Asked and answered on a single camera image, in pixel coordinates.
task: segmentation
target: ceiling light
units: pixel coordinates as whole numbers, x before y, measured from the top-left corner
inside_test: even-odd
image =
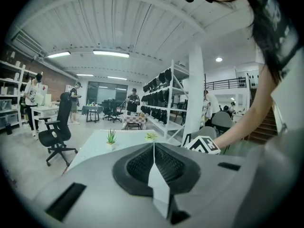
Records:
[[[88,77],[94,77],[93,74],[76,74],[77,76],[88,76]]]
[[[68,51],[66,51],[66,52],[62,52],[62,53],[57,53],[57,54],[49,55],[48,58],[62,57],[62,56],[68,56],[68,55],[71,55],[71,53],[69,53]]]
[[[108,78],[127,80],[126,78],[118,78],[118,77],[112,77],[112,76],[108,76]]]
[[[112,51],[96,51],[96,50],[94,50],[93,53],[95,55],[104,55],[104,56],[116,56],[116,57],[126,57],[126,58],[130,57],[130,55],[128,53],[112,52]]]

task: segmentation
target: shorts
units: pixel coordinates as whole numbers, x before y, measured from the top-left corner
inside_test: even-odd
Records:
[[[76,101],[72,101],[71,112],[72,113],[76,113],[77,112],[77,102]]]

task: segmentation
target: trash bin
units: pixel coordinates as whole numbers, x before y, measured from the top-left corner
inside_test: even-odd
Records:
[[[12,130],[11,130],[11,125],[10,124],[6,124],[5,128],[6,128],[7,135],[11,135],[13,133]]]

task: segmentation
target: small succulent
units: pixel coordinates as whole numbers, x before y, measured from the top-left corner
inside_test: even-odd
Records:
[[[157,138],[157,135],[154,133],[147,133],[147,135],[145,137],[146,140],[154,140],[156,138]]]
[[[116,141],[115,135],[116,135],[115,130],[110,129],[108,136],[107,136],[108,144],[115,143],[115,141]]]

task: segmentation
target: checkered tablecloth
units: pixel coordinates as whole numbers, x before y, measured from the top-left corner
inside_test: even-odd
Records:
[[[140,116],[124,116],[123,118],[123,123],[128,123],[128,124],[145,124],[146,123],[146,118],[145,117],[140,117]]]

